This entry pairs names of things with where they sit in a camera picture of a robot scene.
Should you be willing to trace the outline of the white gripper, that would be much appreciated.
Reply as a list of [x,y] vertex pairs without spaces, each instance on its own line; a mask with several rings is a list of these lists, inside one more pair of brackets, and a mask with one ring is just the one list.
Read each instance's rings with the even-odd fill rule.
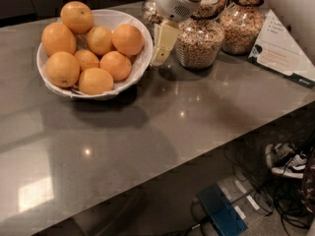
[[200,2],[201,0],[156,0],[157,12],[166,20],[155,25],[151,59],[153,66],[160,66],[166,61],[179,35],[179,23],[193,14]]

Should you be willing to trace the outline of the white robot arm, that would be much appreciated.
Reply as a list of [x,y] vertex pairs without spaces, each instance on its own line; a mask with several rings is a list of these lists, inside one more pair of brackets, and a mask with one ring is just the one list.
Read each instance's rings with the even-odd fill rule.
[[152,0],[157,13],[163,17],[155,25],[155,43],[151,64],[162,65],[170,55],[179,35],[179,24],[187,20],[198,8],[202,0]]

